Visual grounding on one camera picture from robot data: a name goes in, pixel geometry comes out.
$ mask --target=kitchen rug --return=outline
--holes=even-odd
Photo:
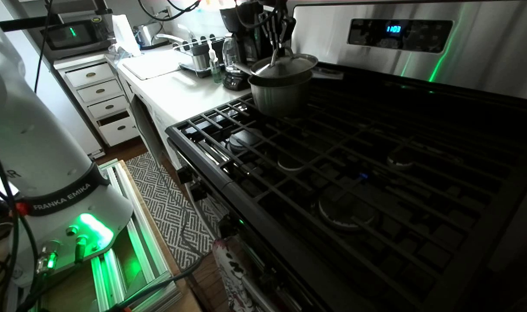
[[[167,182],[162,180],[147,152],[124,163],[176,265],[183,268],[195,261],[199,254],[192,247],[206,253],[213,241],[206,223],[185,201],[171,178],[166,176]]]

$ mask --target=pot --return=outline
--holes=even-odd
[[[306,102],[311,71],[291,78],[251,76],[249,90],[254,105],[266,116],[296,116]]]
[[[237,65],[249,74],[252,102],[261,114],[294,116],[306,102],[306,85],[311,79],[313,55],[294,53],[280,57],[273,65],[261,59],[251,67]]]

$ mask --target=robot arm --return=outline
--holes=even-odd
[[[25,85],[22,67],[0,29],[0,159],[37,249],[46,251],[39,256],[58,272],[103,253],[131,208]],[[39,267],[25,235],[11,256],[11,282],[29,286]]]

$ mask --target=countertop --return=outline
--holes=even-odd
[[[157,107],[167,124],[218,107],[249,91],[225,90],[221,83],[214,83],[209,76],[199,78],[185,69],[173,69],[178,59],[180,53],[173,52],[169,45],[145,50],[140,57],[131,59],[110,60],[107,57],[117,71],[128,97],[135,93],[143,104]],[[129,64],[140,65],[145,72],[155,72],[155,76],[140,79],[131,72]]]

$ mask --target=stainless steel stove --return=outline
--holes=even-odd
[[[408,97],[400,85],[384,91]],[[259,114],[247,95],[167,135],[235,232],[261,239],[332,310],[355,298],[379,310],[455,306],[527,190],[525,142],[318,83],[294,119]]]
[[[527,83],[499,83],[527,46],[488,67],[471,38],[504,41],[492,22],[516,15],[527,3],[301,5],[292,48],[343,79],[311,79],[296,117],[247,95],[166,130],[181,182],[230,211],[219,235],[247,246],[261,306],[471,306],[527,194]]]

